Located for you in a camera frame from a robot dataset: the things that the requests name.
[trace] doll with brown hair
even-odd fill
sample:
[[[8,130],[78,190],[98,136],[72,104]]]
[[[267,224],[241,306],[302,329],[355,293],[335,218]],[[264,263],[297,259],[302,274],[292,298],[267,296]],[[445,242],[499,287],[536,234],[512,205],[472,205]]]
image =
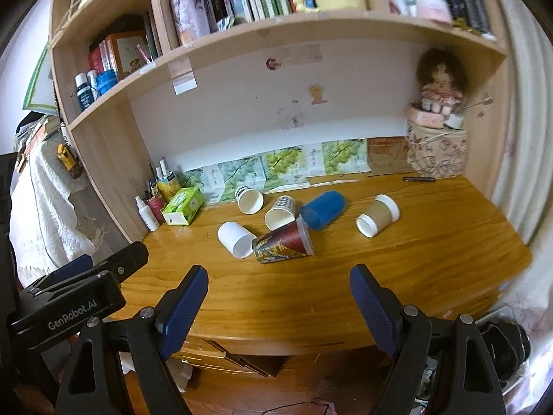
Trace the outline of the doll with brown hair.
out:
[[[463,99],[467,76],[452,52],[431,48],[421,56],[416,75],[422,87],[422,109],[448,116]]]

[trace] pink box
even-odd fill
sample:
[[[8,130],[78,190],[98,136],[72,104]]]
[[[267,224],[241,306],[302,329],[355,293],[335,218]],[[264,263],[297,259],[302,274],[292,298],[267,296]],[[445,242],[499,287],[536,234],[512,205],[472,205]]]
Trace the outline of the pink box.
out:
[[[435,114],[434,112],[426,112],[425,110],[417,109],[413,106],[407,107],[405,113],[407,120],[418,124],[425,128],[442,129],[443,115]]]

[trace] pink pen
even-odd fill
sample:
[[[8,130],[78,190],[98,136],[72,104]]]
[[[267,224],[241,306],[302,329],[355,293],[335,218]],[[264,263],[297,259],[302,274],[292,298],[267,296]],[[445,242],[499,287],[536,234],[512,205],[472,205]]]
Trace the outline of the pink pen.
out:
[[[137,45],[137,50],[140,53],[140,55],[142,56],[142,59],[146,61],[146,64],[149,64],[151,62],[151,60],[148,58],[148,55],[146,54],[146,52],[144,51],[144,49],[142,48],[142,46],[140,44]]]

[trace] blue cup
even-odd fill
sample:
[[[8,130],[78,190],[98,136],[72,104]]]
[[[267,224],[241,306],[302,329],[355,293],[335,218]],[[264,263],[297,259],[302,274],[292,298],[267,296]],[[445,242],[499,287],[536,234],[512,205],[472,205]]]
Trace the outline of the blue cup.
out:
[[[345,207],[346,199],[344,195],[336,190],[328,190],[305,206],[301,206],[300,214],[311,229],[320,231],[337,218]]]
[[[104,95],[117,84],[117,74],[115,74],[115,70],[106,70],[104,73],[100,73],[96,78],[96,84],[98,85],[98,94]]]

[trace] wooden desktop surface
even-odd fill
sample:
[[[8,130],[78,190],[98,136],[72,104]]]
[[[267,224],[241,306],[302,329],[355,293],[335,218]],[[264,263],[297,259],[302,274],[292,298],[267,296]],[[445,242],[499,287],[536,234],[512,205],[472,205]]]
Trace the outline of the wooden desktop surface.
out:
[[[405,183],[403,175],[363,177],[355,183],[289,192],[298,204],[326,190],[348,205],[323,231],[310,231],[316,256],[261,265],[234,259],[217,239],[225,221],[256,235],[267,232],[266,211],[281,194],[265,195],[254,215],[236,203],[204,207],[192,225],[163,224],[146,236],[149,262],[123,284],[126,306],[115,318],[155,306],[189,268],[207,269],[209,291],[190,336],[211,339],[238,354],[302,354],[374,344],[349,292],[349,271],[366,264],[383,287],[428,316],[479,315],[498,288],[530,263],[529,249],[491,202],[464,177]],[[375,195],[391,196],[399,221],[376,237],[355,219]]]

